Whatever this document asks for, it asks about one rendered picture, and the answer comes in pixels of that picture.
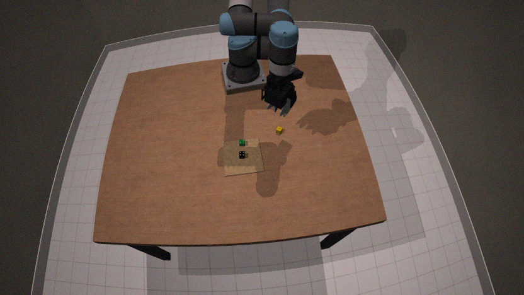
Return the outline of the tan square mat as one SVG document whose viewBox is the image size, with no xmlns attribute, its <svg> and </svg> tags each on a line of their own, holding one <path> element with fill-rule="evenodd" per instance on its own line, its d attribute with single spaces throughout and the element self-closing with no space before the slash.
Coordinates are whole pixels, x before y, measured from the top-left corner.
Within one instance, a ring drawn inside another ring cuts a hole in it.
<svg viewBox="0 0 524 295">
<path fill-rule="evenodd" d="M 245 152 L 245 158 L 239 159 L 239 151 Z M 245 139 L 245 146 L 239 141 L 222 142 L 225 176 L 257 173 L 264 170 L 259 139 Z"/>
</svg>

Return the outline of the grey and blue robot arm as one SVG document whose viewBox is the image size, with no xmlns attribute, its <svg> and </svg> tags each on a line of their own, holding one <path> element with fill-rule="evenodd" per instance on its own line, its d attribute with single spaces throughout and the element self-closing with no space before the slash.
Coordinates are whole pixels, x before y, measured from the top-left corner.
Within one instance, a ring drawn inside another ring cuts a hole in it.
<svg viewBox="0 0 524 295">
<path fill-rule="evenodd" d="M 253 82 L 260 74 L 253 59 L 268 58 L 273 74 L 293 73 L 286 82 L 302 78 L 304 72 L 295 66 L 299 29 L 289 13 L 289 1 L 268 0 L 267 13 L 252 13 L 253 0 L 229 0 L 228 13 L 220 15 L 219 31 L 229 36 L 226 73 L 232 82 Z"/>
</svg>

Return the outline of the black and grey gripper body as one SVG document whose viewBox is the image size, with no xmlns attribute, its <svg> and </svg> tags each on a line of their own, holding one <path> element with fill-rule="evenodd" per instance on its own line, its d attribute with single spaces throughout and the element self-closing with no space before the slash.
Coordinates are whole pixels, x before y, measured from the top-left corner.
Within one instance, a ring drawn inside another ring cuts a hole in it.
<svg viewBox="0 0 524 295">
<path fill-rule="evenodd" d="M 293 82 L 286 82 L 287 79 L 293 76 L 293 73 L 287 76 L 277 76 L 271 71 L 269 73 L 266 78 L 266 84 L 261 89 L 261 100 L 265 99 L 265 102 L 282 109 L 287 103 L 287 98 L 292 94 L 292 90 L 295 90 Z M 270 81 L 272 82 L 272 88 Z M 264 95 L 263 91 L 265 91 Z"/>
</svg>

